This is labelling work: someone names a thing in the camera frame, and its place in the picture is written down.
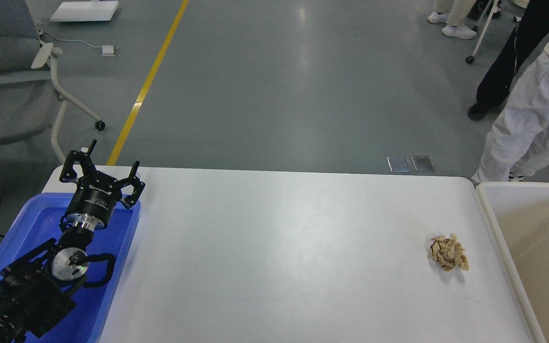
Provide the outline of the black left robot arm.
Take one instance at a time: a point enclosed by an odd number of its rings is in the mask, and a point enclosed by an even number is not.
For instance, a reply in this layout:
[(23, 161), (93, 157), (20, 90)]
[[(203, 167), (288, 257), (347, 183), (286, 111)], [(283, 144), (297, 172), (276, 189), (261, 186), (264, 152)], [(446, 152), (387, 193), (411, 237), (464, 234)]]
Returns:
[(97, 170), (91, 154), (72, 150), (61, 169), (60, 182), (76, 191), (59, 223), (61, 237), (48, 239), (0, 272), (0, 343), (23, 343), (26, 334), (44, 336), (69, 315), (72, 296), (82, 288), (106, 285), (115, 271), (110, 252), (89, 254), (96, 230), (107, 228), (115, 206), (130, 209), (139, 202), (145, 184), (137, 175), (139, 161), (126, 178)]

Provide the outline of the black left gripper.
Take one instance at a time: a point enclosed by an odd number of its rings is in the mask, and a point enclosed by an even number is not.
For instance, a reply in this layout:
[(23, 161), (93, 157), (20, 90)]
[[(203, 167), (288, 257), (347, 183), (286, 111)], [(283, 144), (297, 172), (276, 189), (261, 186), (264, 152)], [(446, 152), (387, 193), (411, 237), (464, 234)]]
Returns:
[[(97, 140), (92, 140), (86, 152), (72, 150), (68, 153), (62, 166), (60, 182), (78, 182), (75, 194), (65, 211), (65, 219), (75, 222), (84, 217), (92, 217), (96, 222), (96, 229), (105, 229), (116, 203), (120, 202), (126, 209), (133, 208), (139, 202), (145, 183), (137, 176), (139, 161), (133, 163), (128, 177), (122, 180), (107, 174), (97, 175), (98, 170), (91, 159), (96, 144)], [(81, 178), (74, 169), (76, 164), (82, 169)], [(122, 189), (128, 186), (132, 187), (132, 193), (123, 196)]]

